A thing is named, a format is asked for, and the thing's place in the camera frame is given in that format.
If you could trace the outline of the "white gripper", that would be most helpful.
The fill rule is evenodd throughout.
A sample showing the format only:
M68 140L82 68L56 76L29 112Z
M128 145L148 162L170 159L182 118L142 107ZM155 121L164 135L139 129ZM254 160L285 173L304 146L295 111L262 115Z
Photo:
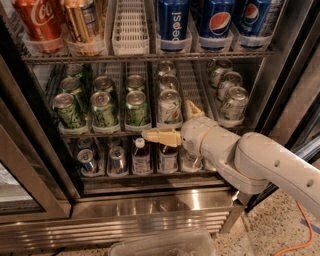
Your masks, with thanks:
M191 100L185 101L185 107L189 120L182 125L181 135L173 128L151 128L143 130L142 137L149 142L170 147L178 147L182 144L188 153L212 160L217 122L204 117L204 112Z

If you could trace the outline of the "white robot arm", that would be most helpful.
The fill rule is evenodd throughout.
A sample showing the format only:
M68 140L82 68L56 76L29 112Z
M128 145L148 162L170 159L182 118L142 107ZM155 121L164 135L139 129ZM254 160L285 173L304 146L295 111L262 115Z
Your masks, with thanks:
M255 132L239 136L204 115L173 128L142 131L149 141L183 147L210 161L220 176L242 193L263 192L273 183L320 218L320 171L276 141Z

